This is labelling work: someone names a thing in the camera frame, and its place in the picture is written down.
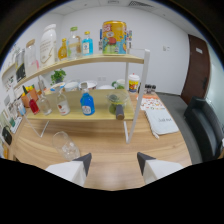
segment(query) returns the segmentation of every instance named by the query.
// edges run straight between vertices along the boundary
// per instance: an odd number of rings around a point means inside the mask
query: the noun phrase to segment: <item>yellow bottle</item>
[[[60,61],[67,58],[66,38],[62,39],[62,46],[58,50],[58,58]]]

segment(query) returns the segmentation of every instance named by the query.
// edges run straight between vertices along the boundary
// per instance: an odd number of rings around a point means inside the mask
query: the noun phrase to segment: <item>cup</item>
[[[129,92],[136,92],[140,77],[138,75],[135,75],[135,73],[133,73],[128,76],[128,79],[129,79]]]
[[[124,89],[125,88],[125,80],[118,79],[117,81],[112,82],[111,84],[115,89]]]
[[[55,149],[68,161],[80,157],[78,147],[64,131],[57,132],[52,139]]]

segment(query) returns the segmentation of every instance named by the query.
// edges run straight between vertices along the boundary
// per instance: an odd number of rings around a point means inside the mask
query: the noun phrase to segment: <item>green plant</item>
[[[51,75],[51,85],[56,84],[58,81],[62,82],[64,80],[64,77],[66,76],[66,73],[64,70],[60,69],[59,71],[54,70],[54,74]]]

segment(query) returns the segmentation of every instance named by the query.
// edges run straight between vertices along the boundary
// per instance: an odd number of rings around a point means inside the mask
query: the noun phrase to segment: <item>yellow can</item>
[[[103,54],[126,54],[127,26],[121,21],[103,23]]]

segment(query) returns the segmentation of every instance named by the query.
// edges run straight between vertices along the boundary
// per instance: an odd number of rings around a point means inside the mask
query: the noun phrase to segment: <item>lid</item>
[[[35,43],[35,39],[30,40],[29,42],[27,42],[26,48],[28,48],[29,46],[33,45],[34,43]]]
[[[129,79],[136,80],[136,81],[140,79],[138,75],[135,75],[135,73],[130,74],[128,77]]]
[[[16,54],[16,56],[18,56],[18,55],[21,54],[21,53],[25,53],[25,49],[20,50],[20,51]]]
[[[76,30],[78,30],[77,26],[71,27],[71,29],[70,29],[70,31],[76,31]]]
[[[47,30],[50,30],[50,29],[55,29],[55,28],[56,28],[56,24],[51,24],[51,25],[46,26],[46,27],[44,28],[44,32],[47,31]]]
[[[109,21],[106,21],[104,23],[124,23],[126,25],[125,22],[122,22],[122,21],[117,21],[117,20],[109,20]]]

